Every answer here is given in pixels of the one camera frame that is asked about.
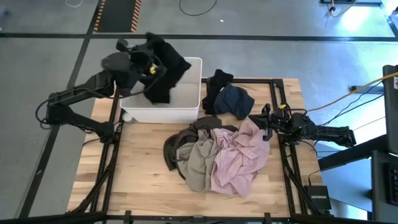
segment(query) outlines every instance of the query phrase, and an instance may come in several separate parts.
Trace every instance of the orange and black striped tape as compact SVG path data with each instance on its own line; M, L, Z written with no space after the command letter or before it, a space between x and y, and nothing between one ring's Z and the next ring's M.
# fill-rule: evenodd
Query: orange and black striped tape
M101 16L104 11L104 6L105 6L105 0L102 0L101 6L99 7L98 15L97 15L97 20L95 20L95 25L94 25L94 31L98 32L98 26L100 24Z
M130 29L131 32L135 32L137 30L140 9L141 9L141 0L136 0L136 6L134 7L134 14L132 16L132 21L131 21L131 29Z

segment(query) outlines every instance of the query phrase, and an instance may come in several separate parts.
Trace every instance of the white plastic bin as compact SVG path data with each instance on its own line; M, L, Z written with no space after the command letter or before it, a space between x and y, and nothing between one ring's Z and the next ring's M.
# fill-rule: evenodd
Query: white plastic bin
M198 119L202 61L197 57L184 57L192 66L182 76L175 88L170 90L170 103L152 104L144 94L122 99L120 107L130 116L143 123L190 124ZM138 82L132 93L141 91L144 85Z

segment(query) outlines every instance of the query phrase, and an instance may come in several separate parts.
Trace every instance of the olive green cloth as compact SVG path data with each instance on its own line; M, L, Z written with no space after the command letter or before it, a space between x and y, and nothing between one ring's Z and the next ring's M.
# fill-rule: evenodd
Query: olive green cloth
M198 130L198 141L188 142L177 149L177 165L185 177L185 183L192 190L205 192L210 190L211 171L217 155L217 142L214 132Z

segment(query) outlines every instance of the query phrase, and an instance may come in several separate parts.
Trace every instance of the concrete floor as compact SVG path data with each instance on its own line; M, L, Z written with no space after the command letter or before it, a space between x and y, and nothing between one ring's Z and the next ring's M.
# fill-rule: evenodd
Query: concrete floor
M96 3L83 0L80 7L70 8L62 0L0 0L0 6L7 6L12 12L7 18L0 18L0 27L3 32L86 33ZM195 13L211 4L212 0L184 0L183 8ZM177 0L148 0L142 2L137 33L393 37L384 18L392 4L386 5L388 9L383 10L355 6L342 17L327 21L326 6L314 0L218 0L211 12L200 17L183 15ZM236 77L299 78L306 108L329 103L347 93L348 86L380 77L383 65L398 64L398 42L168 41L184 56L201 57L203 76L212 76L215 69L222 68ZM5 146L0 150L0 219L19 213L48 135L34 119L35 107L49 93L66 87L82 42L0 39L0 122L7 127L1 131ZM131 44L141 42L130 40ZM100 60L116 51L115 43L116 39L90 41L76 84L101 70ZM357 97L351 96L330 110L316 111L310 116L316 123L323 123ZM374 97L363 96L358 104ZM92 106L93 100L88 100L73 109L89 116ZM381 98L331 125L355 129L383 116ZM371 132L385 132L383 128L381 122ZM373 138L369 133L363 128L356 130L362 141ZM61 128L31 216L65 212L84 137L76 128Z

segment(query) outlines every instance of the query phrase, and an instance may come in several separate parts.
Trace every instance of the wooden table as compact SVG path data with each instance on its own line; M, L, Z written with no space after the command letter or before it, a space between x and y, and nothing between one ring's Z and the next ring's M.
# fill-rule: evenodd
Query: wooden table
M266 84L234 84L246 89L255 99L252 114L261 113L266 103L271 103L271 92ZM285 94L292 108L303 108L303 98L299 80L285 78ZM201 97L206 95L206 86L201 86ZM111 100L97 99L92 118L107 121L111 110ZM199 117L204 116L200 106ZM239 126L231 114L218 116L223 124ZM266 166L260 171L251 186L247 198L230 197L214 192L198 193L191 191L177 170L168 170L163 158L164 141L171 135L186 128L187 124L125 124L123 127L118 161L113 180L108 214L123 215L131 210L133 215L203 215L217 217L263 217L264 212L272 217L289 217L284 176L277 136L270 140L271 150ZM88 134L86 141L97 138ZM75 183L68 209L72 210L84 199L95 183L98 164L103 145L97 142L87 144L81 153ZM319 170L314 150L301 144L296 147L298 163L303 184L307 184L308 175ZM313 185L321 185L320 173L311 176ZM299 197L292 183L296 212L300 213ZM103 193L99 196L98 208L101 208Z

